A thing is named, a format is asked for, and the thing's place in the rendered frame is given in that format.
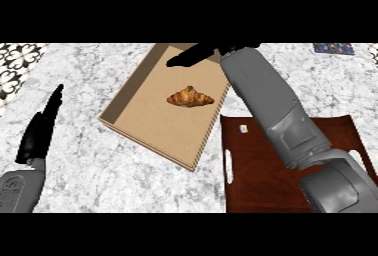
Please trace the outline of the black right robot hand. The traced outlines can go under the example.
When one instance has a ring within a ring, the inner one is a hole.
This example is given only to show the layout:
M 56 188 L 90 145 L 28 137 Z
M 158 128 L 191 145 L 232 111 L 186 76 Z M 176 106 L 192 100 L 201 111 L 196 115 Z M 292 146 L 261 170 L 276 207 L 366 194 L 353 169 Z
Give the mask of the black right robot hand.
M 219 50 L 220 55 L 230 53 L 245 47 L 258 48 L 260 43 L 198 43 L 177 56 L 171 57 L 165 63 L 167 67 L 191 67 L 198 62 L 214 55 L 214 50 Z

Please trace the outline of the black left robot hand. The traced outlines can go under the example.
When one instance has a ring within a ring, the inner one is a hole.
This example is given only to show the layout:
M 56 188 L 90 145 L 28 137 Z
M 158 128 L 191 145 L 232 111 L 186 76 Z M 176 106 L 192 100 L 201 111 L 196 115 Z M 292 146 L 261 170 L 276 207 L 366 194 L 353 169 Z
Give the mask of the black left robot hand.
M 27 126 L 16 159 L 18 164 L 25 164 L 30 159 L 44 159 L 50 147 L 55 120 L 62 104 L 64 85 L 59 85 L 49 98 L 44 110 L 37 112 Z

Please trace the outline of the brown croissant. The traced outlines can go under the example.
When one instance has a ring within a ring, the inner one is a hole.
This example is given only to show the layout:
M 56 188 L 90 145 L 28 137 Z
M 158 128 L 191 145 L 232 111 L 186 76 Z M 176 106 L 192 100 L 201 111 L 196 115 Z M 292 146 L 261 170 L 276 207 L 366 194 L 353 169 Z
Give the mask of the brown croissant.
M 176 106 L 196 107 L 213 104 L 214 99 L 199 93 L 192 86 L 188 86 L 167 98 L 167 102 Z

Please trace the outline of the cardboard box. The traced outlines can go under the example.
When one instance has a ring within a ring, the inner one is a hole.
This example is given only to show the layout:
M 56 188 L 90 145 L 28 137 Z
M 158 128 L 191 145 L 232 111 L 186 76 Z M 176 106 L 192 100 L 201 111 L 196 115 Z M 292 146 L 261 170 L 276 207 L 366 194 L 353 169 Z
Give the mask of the cardboard box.
M 165 65 L 191 47 L 155 44 L 99 117 L 109 129 L 188 170 L 196 168 L 229 90 L 219 55 L 191 67 Z M 170 104 L 167 98 L 186 87 L 214 102 L 192 108 Z

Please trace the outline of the dark brown wooden tray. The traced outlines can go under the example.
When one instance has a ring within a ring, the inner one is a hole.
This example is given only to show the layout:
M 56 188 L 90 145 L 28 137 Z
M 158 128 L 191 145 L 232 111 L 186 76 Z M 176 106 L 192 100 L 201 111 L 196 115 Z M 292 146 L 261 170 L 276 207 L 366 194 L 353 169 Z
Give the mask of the dark brown wooden tray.
M 284 154 L 250 117 L 220 118 L 226 211 L 229 213 L 378 213 L 378 175 L 350 116 L 316 118 L 331 152 L 310 151 L 301 164 Z M 241 133 L 239 125 L 248 132 Z

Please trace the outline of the black and white patterned tiles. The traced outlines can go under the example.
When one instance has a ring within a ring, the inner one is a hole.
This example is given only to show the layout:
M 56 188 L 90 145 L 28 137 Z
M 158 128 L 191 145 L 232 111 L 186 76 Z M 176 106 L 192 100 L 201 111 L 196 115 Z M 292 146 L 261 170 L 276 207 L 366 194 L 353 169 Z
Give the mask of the black and white patterned tiles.
M 0 43 L 0 116 L 40 62 L 47 46 L 47 43 Z

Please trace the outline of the dark blue patterned object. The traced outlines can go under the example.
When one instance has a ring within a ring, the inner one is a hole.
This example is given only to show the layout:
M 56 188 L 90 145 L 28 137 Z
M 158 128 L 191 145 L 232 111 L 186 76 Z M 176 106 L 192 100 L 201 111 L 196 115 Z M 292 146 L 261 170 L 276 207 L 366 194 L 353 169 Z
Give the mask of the dark blue patterned object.
M 315 43 L 313 44 L 316 53 L 353 55 L 354 50 L 350 43 Z

